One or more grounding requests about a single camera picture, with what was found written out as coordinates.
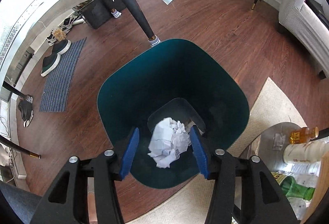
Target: laminate flooring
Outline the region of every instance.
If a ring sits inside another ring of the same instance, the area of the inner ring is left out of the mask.
[[[329,81],[320,81],[305,48],[276,30],[278,12],[254,0],[137,0],[153,31],[161,40],[188,39],[213,57],[239,84],[250,108],[269,76],[300,112],[308,126],[329,126]],[[34,96],[34,119],[23,127],[17,110],[19,144],[41,154],[22,155],[30,190],[43,195],[72,155],[81,159],[111,148],[97,111],[102,83],[125,63],[149,48],[147,37],[127,9],[97,30],[87,24],[72,28],[67,38],[87,37],[73,75],[64,113],[38,111],[46,77],[40,76],[42,59],[22,92]],[[50,55],[51,48],[45,53]],[[164,202],[172,189],[143,186],[131,175],[117,182],[124,220],[132,220]]]

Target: blue striped doormat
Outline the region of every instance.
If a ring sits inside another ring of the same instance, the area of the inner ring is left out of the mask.
[[[40,112],[64,112],[75,65],[87,38],[70,46],[60,57],[58,66],[49,73],[43,89]]]

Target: blue gripper pad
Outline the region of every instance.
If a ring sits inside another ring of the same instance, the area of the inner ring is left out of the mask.
[[[139,143],[139,129],[136,127],[130,137],[127,148],[126,148],[125,152],[123,153],[123,156],[121,159],[121,169],[120,169],[119,175],[122,180],[126,177],[126,175],[128,175],[128,173],[130,171],[130,168],[133,163],[134,156],[135,156],[135,153],[137,150],[138,143]]]
[[[200,133],[196,125],[194,125],[190,130],[190,139],[193,148],[193,155],[198,164],[199,171],[204,175],[205,179],[209,176],[208,170],[208,158],[200,142]]]

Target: white ceramic bottle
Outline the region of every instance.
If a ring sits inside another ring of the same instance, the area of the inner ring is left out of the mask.
[[[287,164],[310,164],[321,161],[321,157],[328,151],[329,143],[319,140],[302,144],[290,144],[285,148],[283,160]]]

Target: green sneaker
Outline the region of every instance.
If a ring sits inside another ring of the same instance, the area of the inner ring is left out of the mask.
[[[41,76],[45,77],[53,69],[55,69],[60,62],[60,54],[52,53],[50,56],[45,57],[42,61]]]
[[[62,55],[66,51],[68,51],[68,49],[70,48],[70,46],[71,46],[71,41],[70,40],[67,40],[67,39],[64,39],[64,40],[60,41],[59,43],[54,44],[53,45],[53,49],[52,49],[51,52]]]

